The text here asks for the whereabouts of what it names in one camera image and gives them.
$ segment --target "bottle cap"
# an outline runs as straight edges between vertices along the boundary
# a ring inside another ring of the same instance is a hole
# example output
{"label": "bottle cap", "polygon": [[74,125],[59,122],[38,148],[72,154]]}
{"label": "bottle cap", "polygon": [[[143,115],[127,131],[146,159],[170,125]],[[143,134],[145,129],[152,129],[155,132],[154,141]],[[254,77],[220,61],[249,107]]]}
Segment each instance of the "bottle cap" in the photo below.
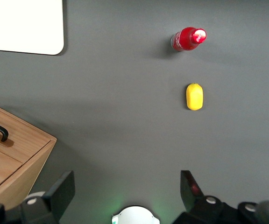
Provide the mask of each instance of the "bottle cap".
{"label": "bottle cap", "polygon": [[191,40],[195,44],[203,43],[206,39],[206,32],[203,29],[195,29],[191,34]]}

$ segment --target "green light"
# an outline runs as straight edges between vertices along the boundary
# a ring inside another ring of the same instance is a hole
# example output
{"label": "green light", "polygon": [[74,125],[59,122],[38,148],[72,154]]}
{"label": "green light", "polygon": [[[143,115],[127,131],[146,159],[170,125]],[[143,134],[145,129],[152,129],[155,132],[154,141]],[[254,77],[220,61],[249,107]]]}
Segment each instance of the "green light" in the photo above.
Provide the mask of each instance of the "green light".
{"label": "green light", "polygon": [[118,217],[113,218],[113,219],[112,219],[112,223],[113,223],[113,224],[118,224]]}

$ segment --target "bottle label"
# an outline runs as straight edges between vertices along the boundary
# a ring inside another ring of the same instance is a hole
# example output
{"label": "bottle label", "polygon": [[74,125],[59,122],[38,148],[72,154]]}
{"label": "bottle label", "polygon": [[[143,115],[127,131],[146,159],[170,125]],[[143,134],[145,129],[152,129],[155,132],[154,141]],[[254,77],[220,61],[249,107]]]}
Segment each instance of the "bottle label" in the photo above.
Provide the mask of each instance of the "bottle label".
{"label": "bottle label", "polygon": [[172,47],[177,50],[177,51],[184,51],[183,47],[181,46],[180,42],[179,42],[179,38],[181,35],[181,31],[176,33],[172,39],[171,39],[171,45]]}

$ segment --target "white board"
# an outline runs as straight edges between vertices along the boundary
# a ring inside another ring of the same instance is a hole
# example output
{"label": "white board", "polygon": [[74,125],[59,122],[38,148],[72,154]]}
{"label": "white board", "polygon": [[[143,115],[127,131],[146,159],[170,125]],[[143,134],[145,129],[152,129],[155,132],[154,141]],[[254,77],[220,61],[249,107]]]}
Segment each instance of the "white board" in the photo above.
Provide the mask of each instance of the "white board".
{"label": "white board", "polygon": [[56,55],[63,47],[62,0],[0,0],[0,50]]}

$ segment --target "gray surface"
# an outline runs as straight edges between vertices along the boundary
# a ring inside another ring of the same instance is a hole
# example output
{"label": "gray surface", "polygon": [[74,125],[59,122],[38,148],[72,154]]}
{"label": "gray surface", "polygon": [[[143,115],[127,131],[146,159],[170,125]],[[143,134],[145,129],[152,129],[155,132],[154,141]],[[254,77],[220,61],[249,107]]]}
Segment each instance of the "gray surface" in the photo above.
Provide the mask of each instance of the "gray surface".
{"label": "gray surface", "polygon": [[[0,52],[0,107],[58,138],[33,191],[75,171],[63,224],[110,223],[131,204],[170,224],[182,169],[232,206],[269,200],[269,1],[231,2],[69,1],[60,56]],[[187,26],[208,39],[175,53]]]}

